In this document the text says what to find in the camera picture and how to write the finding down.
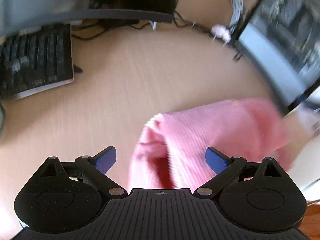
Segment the glass panel computer case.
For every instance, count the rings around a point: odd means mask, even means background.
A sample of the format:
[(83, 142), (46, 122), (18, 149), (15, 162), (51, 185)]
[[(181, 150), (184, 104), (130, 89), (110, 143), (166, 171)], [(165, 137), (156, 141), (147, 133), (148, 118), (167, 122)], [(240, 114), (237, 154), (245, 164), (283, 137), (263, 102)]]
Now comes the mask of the glass panel computer case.
[(319, 87), (319, 0), (258, 0), (234, 46), (290, 113)]

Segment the black keyboard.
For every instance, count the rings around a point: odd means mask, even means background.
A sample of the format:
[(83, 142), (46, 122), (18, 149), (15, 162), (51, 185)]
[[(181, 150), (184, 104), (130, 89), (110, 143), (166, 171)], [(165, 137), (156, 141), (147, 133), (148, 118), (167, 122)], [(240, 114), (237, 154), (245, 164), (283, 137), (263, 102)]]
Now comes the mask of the black keyboard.
[(1, 44), (1, 99), (21, 99), (74, 81), (68, 24), (7, 37)]

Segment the pink ribbed knit garment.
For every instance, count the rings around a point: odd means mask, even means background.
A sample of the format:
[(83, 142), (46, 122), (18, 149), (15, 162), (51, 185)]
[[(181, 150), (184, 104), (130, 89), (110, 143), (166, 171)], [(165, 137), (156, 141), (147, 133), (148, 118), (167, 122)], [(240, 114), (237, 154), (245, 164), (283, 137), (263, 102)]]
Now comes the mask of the pink ribbed knit garment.
[(144, 126), (132, 154), (128, 189), (195, 190), (215, 176), (205, 152), (250, 162), (273, 157), (289, 170), (289, 129), (267, 99), (225, 100), (180, 112), (159, 113)]

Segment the black computer monitor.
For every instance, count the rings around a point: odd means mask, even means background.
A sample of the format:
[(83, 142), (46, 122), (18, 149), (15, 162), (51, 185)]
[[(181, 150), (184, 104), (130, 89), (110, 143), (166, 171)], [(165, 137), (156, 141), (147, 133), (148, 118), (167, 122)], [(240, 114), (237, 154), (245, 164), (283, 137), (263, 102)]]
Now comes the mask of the black computer monitor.
[(170, 23), (178, 0), (1, 0), (1, 35), (83, 19)]

